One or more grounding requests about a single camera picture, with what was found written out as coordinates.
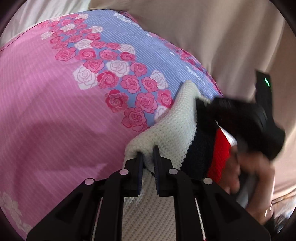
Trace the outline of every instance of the pink rose pattern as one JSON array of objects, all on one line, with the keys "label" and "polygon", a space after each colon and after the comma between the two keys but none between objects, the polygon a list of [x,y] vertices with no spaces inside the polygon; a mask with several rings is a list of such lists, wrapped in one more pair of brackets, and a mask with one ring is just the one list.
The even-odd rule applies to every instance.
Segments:
[{"label": "pink rose pattern", "polygon": [[132,128],[136,132],[142,132],[147,128],[147,120],[141,108],[127,108],[121,122],[125,127]]},{"label": "pink rose pattern", "polygon": [[76,59],[93,59],[96,57],[96,52],[93,48],[79,50]]},{"label": "pink rose pattern", "polygon": [[93,41],[91,42],[90,46],[97,48],[97,49],[101,49],[106,47],[106,43],[104,41]]},{"label": "pink rose pattern", "polygon": [[140,77],[144,74],[147,74],[147,68],[145,64],[132,62],[131,64],[131,70],[135,72],[135,75]]},{"label": "pink rose pattern", "polygon": [[101,51],[99,55],[103,60],[116,60],[118,56],[116,52],[113,52],[109,49],[105,49]]},{"label": "pink rose pattern", "polygon": [[154,95],[149,92],[137,94],[135,105],[151,114],[157,109],[157,102],[154,99]]},{"label": "pink rose pattern", "polygon": [[70,43],[76,43],[79,40],[82,40],[82,37],[83,37],[82,34],[72,35],[70,38],[68,38],[68,42],[70,42]]},{"label": "pink rose pattern", "polygon": [[157,92],[157,101],[167,108],[171,108],[173,105],[173,99],[169,90],[159,90]]},{"label": "pink rose pattern", "polygon": [[136,92],[141,91],[139,80],[135,75],[127,74],[123,76],[120,85],[131,94],[135,94]]},{"label": "pink rose pattern", "polygon": [[83,64],[83,66],[97,74],[99,70],[104,68],[104,62],[101,59],[89,59]]},{"label": "pink rose pattern", "polygon": [[111,71],[104,70],[103,73],[98,75],[97,80],[99,88],[105,89],[107,87],[114,88],[117,85],[119,78]]},{"label": "pink rose pattern", "polygon": [[[146,130],[148,124],[145,115],[154,114],[158,105],[171,108],[173,104],[171,92],[168,89],[158,89],[156,80],[147,76],[150,76],[153,70],[148,73],[146,65],[137,62],[134,53],[121,52],[121,43],[101,41],[102,33],[92,33],[93,29],[84,23],[85,19],[76,19],[76,17],[78,14],[70,14],[60,17],[58,21],[48,20],[38,25],[39,28],[47,27],[46,31],[53,33],[46,39],[52,45],[52,49],[57,51],[55,58],[59,61],[69,61],[72,58],[83,61],[86,69],[97,74],[97,88],[121,87],[130,94],[136,94],[136,99],[133,101],[135,107],[128,106],[128,101],[131,99],[118,89],[108,90],[105,102],[112,113],[123,113],[122,124],[125,127],[136,132]],[[75,28],[66,32],[60,29],[68,24],[74,24]],[[89,44],[91,47],[80,50],[75,48],[74,44],[82,39],[91,40]],[[190,53],[178,48],[175,52],[179,52],[180,58],[184,61],[195,63]],[[129,74],[118,77],[115,72],[106,70],[106,63],[114,60],[126,61],[130,69]]]},{"label": "pink rose pattern", "polygon": [[95,33],[95,34],[89,33],[85,37],[89,40],[99,40],[101,38],[100,36],[101,35],[99,33]]},{"label": "pink rose pattern", "polygon": [[135,61],[136,60],[136,56],[132,53],[128,53],[128,52],[122,52],[120,54],[120,58],[124,61]]},{"label": "pink rose pattern", "polygon": [[113,113],[118,113],[128,107],[128,104],[126,103],[128,101],[127,94],[120,93],[119,90],[111,90],[109,93],[105,94],[105,97],[106,104]]},{"label": "pink rose pattern", "polygon": [[84,29],[86,27],[87,27],[87,25],[85,23],[81,23],[81,24],[76,26],[77,29]]},{"label": "pink rose pattern", "polygon": [[145,77],[141,81],[142,85],[148,92],[158,91],[157,82],[150,77]]}]

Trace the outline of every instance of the pink striped fabric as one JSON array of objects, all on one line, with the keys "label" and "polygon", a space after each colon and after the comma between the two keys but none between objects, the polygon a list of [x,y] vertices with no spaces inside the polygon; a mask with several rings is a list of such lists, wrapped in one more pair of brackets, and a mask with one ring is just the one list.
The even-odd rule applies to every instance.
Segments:
[{"label": "pink striped fabric", "polygon": [[42,33],[35,27],[0,50],[0,202],[23,238],[84,179],[120,169],[138,135],[118,125],[124,113],[110,111],[106,91],[78,87],[82,62],[57,61]]}]

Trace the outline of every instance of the textured fabric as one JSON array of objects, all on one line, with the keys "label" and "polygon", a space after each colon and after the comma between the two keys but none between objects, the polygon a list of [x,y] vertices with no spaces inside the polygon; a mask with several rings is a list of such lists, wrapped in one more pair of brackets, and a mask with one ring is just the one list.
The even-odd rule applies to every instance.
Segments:
[{"label": "textured fabric", "polygon": [[197,87],[186,81],[169,113],[157,124],[139,134],[126,147],[124,160],[145,156],[147,169],[143,172],[139,198],[125,198],[123,209],[123,240],[175,240],[176,224],[173,197],[159,197],[156,193],[153,166],[153,147],[160,155],[180,169],[196,132],[195,99],[203,97]]},{"label": "textured fabric", "polygon": [[90,0],[27,0],[0,36],[0,47],[32,25],[61,15],[86,11],[89,3]]},{"label": "textured fabric", "polygon": [[19,234],[84,179],[120,169],[186,80],[221,95],[192,55],[111,10],[42,22],[1,48],[0,206]]},{"label": "textured fabric", "polygon": [[213,160],[207,172],[207,176],[219,183],[222,170],[225,167],[226,160],[229,157],[229,149],[231,145],[219,128],[215,137],[215,146],[213,152]]},{"label": "textured fabric", "polygon": [[189,177],[197,180],[207,175],[213,159],[216,133],[219,129],[217,123],[209,118],[199,106],[200,104],[204,106],[203,103],[197,102],[196,133],[181,167]]}]

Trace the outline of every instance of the white knit towel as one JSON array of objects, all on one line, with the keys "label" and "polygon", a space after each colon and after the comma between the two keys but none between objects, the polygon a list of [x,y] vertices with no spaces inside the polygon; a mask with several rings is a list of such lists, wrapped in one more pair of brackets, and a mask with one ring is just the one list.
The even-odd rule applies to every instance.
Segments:
[{"label": "white knit towel", "polygon": [[151,174],[154,172],[153,148],[158,145],[160,155],[170,159],[174,168],[180,169],[196,132],[196,98],[209,102],[192,81],[186,81],[169,113],[127,145],[124,161],[135,158],[138,151],[142,152],[148,170],[143,171],[140,197],[125,198],[123,241],[176,240],[173,197],[157,195]]}]

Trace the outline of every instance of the green led light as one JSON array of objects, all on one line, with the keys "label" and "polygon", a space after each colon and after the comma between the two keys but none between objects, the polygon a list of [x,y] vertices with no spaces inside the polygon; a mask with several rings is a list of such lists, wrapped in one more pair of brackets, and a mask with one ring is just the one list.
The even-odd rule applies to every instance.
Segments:
[{"label": "green led light", "polygon": [[266,84],[268,85],[268,87],[271,88],[270,83],[268,82],[268,80],[266,78],[264,80],[265,80]]}]

